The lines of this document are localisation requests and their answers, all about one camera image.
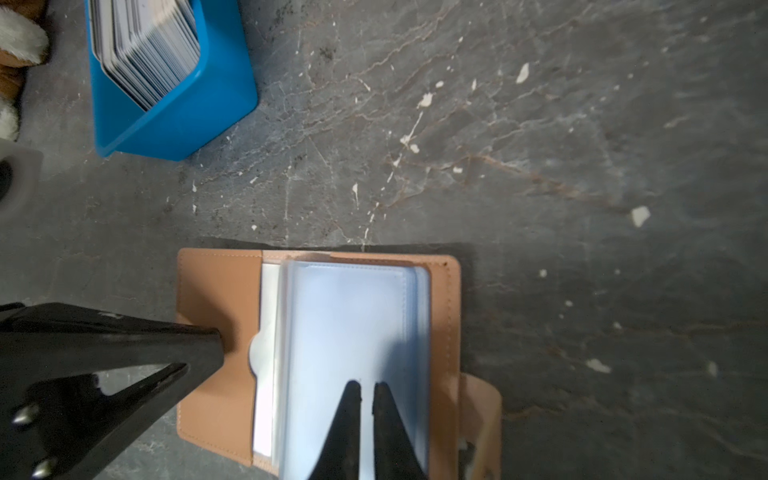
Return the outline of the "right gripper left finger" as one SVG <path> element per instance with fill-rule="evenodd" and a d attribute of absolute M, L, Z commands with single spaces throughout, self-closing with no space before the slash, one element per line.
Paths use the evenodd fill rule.
<path fill-rule="evenodd" d="M 360 470 L 361 386 L 350 380 L 343 390 L 319 458 L 309 478 L 358 480 Z"/>

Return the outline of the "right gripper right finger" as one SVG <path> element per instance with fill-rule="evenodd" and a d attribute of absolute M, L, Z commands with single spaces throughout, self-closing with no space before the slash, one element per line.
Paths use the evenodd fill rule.
<path fill-rule="evenodd" d="M 389 386 L 375 385 L 372 406 L 376 479 L 427 480 Z"/>

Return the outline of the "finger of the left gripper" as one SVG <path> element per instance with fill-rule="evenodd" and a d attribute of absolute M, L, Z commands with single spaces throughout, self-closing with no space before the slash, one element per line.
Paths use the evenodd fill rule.
<path fill-rule="evenodd" d="M 215 328 L 3 305 L 2 478 L 94 478 L 223 362 Z"/>

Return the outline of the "blue card box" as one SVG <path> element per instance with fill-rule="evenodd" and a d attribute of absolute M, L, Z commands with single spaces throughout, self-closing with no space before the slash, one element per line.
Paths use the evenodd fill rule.
<path fill-rule="evenodd" d="M 115 152 L 181 161 L 248 115 L 258 93 L 236 1 L 193 1 L 201 58 L 191 74 L 144 111 L 88 53 L 94 144 Z"/>

